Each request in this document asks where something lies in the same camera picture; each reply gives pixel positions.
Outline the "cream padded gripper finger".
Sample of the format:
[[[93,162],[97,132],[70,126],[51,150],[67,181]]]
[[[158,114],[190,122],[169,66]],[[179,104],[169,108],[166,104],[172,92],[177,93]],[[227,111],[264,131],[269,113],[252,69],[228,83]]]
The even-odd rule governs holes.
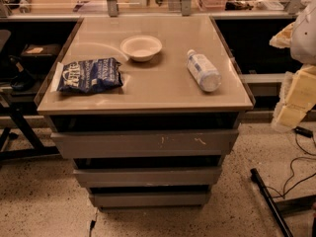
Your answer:
[[[304,64],[295,73],[286,72],[279,90],[272,128],[288,132],[296,128],[316,105],[316,66]]]

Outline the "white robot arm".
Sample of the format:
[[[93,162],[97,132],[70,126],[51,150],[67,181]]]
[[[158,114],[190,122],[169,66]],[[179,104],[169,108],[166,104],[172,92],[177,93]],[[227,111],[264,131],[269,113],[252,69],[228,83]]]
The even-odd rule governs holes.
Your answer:
[[[288,132],[316,105],[316,0],[273,36],[270,45],[288,47],[291,58],[302,64],[295,73],[285,73],[273,114],[272,128]]]

